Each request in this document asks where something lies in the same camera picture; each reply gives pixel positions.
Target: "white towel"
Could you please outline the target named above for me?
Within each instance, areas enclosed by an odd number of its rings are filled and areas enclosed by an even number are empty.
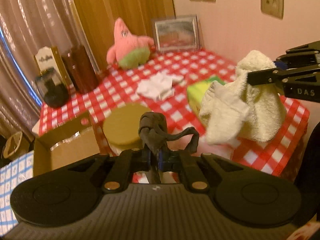
[[[275,85],[247,83],[248,72],[274,67],[271,59],[253,50],[237,64],[234,82],[210,85],[199,113],[207,125],[207,143],[226,143],[236,136],[266,142],[275,136],[286,115]]]
[[[136,93],[153,100],[165,100],[174,95],[173,84],[180,83],[183,76],[169,75],[166,72],[158,72],[139,82]]]

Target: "plush toy's arm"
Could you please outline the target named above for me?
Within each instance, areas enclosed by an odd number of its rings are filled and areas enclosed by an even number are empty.
[[[112,45],[107,52],[107,63],[113,64],[116,60],[116,46]]]
[[[150,38],[148,36],[139,36],[138,41],[140,46],[146,46],[146,45],[153,46],[155,44],[155,41],[153,40],[153,38]]]

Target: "green and yellow box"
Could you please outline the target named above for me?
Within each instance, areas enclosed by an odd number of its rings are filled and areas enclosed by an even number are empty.
[[[204,125],[203,121],[199,118],[199,111],[201,108],[201,101],[204,96],[204,93],[207,91],[209,86],[213,81],[218,81],[220,84],[224,85],[225,83],[218,78],[217,76],[211,77],[194,83],[187,87],[187,98],[191,110],[196,114],[200,122]]]

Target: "copper screw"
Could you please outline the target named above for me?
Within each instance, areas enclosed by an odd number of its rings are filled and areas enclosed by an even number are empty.
[[[203,181],[196,181],[196,182],[192,183],[192,187],[194,189],[206,189],[207,186],[208,186],[208,184],[206,184]]]
[[[108,190],[115,190],[120,188],[120,184],[119,182],[116,182],[116,181],[109,181],[106,184],[104,184],[104,187]]]

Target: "blue and white checkered cloth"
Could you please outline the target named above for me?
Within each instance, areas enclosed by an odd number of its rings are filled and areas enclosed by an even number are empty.
[[[33,177],[33,151],[0,169],[0,236],[11,230],[18,221],[10,206],[13,189]]]

